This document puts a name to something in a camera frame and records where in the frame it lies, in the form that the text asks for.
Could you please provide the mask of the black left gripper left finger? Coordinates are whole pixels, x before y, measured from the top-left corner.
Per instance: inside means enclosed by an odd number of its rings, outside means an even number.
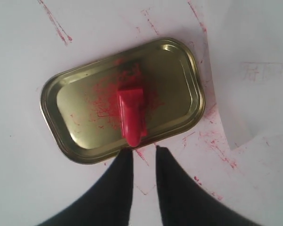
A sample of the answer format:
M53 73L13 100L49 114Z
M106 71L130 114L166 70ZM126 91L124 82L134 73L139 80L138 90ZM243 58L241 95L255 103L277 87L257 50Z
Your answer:
M133 202L133 152L122 150L78 200L41 226L127 226Z

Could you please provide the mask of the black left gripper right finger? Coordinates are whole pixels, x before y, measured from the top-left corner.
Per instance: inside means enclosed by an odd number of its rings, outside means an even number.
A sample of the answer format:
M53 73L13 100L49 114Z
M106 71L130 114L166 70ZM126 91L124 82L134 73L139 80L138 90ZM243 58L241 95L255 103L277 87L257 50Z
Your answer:
M200 188L166 147L156 147L156 179L163 225L245 225L243 217Z

